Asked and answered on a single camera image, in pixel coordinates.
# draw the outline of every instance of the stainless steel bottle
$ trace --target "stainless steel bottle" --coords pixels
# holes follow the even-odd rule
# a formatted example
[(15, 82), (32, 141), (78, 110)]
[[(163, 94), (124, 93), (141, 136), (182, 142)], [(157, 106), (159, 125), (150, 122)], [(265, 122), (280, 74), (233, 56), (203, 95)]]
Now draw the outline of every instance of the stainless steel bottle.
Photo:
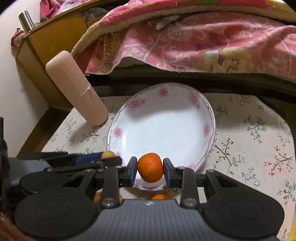
[(35, 27), (28, 11), (23, 11), (19, 15), (19, 20), (22, 24), (22, 27), (24, 28), (25, 33), (29, 32), (31, 29)]

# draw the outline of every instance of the orange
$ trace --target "orange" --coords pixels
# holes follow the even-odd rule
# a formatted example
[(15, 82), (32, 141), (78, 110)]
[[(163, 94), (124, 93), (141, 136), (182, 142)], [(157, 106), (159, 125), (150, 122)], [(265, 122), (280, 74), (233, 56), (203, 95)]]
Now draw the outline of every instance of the orange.
[[(94, 197), (94, 202), (97, 202), (97, 203), (100, 202), (101, 194), (102, 194), (101, 191), (97, 191), (97, 192), (96, 192), (96, 195), (95, 195), (95, 197)], [(122, 198), (122, 196), (119, 194), (119, 202), (122, 203), (122, 200), (123, 200), (123, 198)]]
[(151, 199), (153, 199), (153, 200), (161, 200), (161, 199), (171, 199), (171, 197), (166, 195), (166, 194), (156, 194)]
[(116, 156), (114, 152), (112, 152), (112, 151), (104, 151), (102, 153), (101, 159), (107, 159), (107, 158), (111, 158), (111, 157), (114, 157), (114, 156)]
[(145, 182), (159, 181), (163, 176), (163, 164), (159, 155), (147, 153), (141, 156), (138, 160), (138, 172)]

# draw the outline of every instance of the floral tablecloth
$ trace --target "floral tablecloth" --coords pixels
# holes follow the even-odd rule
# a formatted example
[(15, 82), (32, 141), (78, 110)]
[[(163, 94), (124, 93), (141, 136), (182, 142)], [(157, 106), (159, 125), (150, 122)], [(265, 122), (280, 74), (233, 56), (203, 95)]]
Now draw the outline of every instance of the floral tablecloth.
[[(289, 126), (257, 97), (221, 93), (205, 96), (215, 113), (216, 135), (199, 172), (216, 169), (275, 198), (285, 211), (278, 238), (287, 241), (296, 204), (295, 151)], [(109, 119), (100, 128), (92, 128), (74, 108), (43, 151), (89, 154), (105, 150), (109, 127), (128, 99), (128, 96), (102, 98), (109, 110)], [(177, 201), (180, 199), (179, 189), (151, 193), (121, 188), (120, 193), (124, 198), (138, 199), (166, 193)], [(201, 202), (205, 202), (202, 188), (199, 193)]]

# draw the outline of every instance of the beige cylindrical object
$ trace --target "beige cylindrical object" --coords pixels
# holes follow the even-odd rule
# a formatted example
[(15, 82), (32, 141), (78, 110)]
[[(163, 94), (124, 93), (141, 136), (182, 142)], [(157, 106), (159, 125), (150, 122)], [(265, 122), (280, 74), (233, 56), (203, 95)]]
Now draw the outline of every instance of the beige cylindrical object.
[(108, 119), (106, 106), (69, 52), (62, 51), (51, 59), (46, 72), (90, 125), (99, 126)]

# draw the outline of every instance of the floral blanket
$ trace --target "floral blanket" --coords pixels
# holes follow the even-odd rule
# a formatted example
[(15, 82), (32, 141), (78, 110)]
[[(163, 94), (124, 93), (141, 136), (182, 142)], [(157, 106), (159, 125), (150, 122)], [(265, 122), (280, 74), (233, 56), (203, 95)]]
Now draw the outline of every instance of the floral blanket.
[(295, 79), (295, 53), (296, 26), (249, 14), (207, 12), (161, 30), (141, 21), (104, 34), (76, 61), (92, 74), (108, 74), (132, 57), (174, 72), (266, 73)]
[(121, 31), (134, 23), (172, 14), (225, 11), (296, 22), (296, 13), (282, 0), (130, 0), (94, 23), (72, 50), (76, 56), (101, 35)]

